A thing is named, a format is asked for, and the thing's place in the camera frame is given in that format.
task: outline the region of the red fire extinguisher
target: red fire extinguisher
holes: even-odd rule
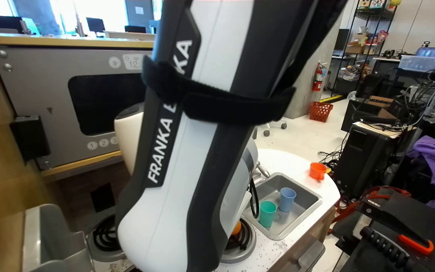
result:
[[[313,87],[311,88],[312,91],[320,91],[321,83],[323,82],[324,77],[325,77],[325,66],[324,64],[320,64],[319,61],[318,66],[316,67],[316,74],[315,74],[315,79],[313,81]]]

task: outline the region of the gray metal panel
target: gray metal panel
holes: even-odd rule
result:
[[[140,73],[128,70],[123,54],[151,54],[150,50],[103,50],[75,48],[7,48],[0,57],[0,75],[17,115],[40,115],[48,138],[51,154],[38,158],[41,169],[49,169],[77,160],[110,153],[117,144],[87,145],[102,139],[110,140],[115,133],[86,136],[80,131],[68,91],[68,80],[74,76],[92,74]],[[110,66],[115,57],[119,65]],[[5,70],[10,64],[12,70]]]

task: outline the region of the teal plastic cup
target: teal plastic cup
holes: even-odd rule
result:
[[[271,227],[275,218],[276,205],[271,201],[263,201],[259,205],[259,223],[263,227]]]

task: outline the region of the orange plastic cup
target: orange plastic cup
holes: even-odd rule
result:
[[[310,177],[313,179],[323,181],[326,171],[327,167],[319,162],[312,162],[310,164]]]

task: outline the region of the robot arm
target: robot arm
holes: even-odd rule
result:
[[[266,100],[295,82],[345,2],[164,1],[152,60],[230,95]],[[132,173],[116,207],[119,243],[146,272],[212,271],[246,203],[257,161],[243,159],[253,125],[192,119],[183,103],[166,104],[149,87],[140,116],[141,125],[125,125],[132,115],[116,120]],[[125,135],[140,138],[127,147]]]

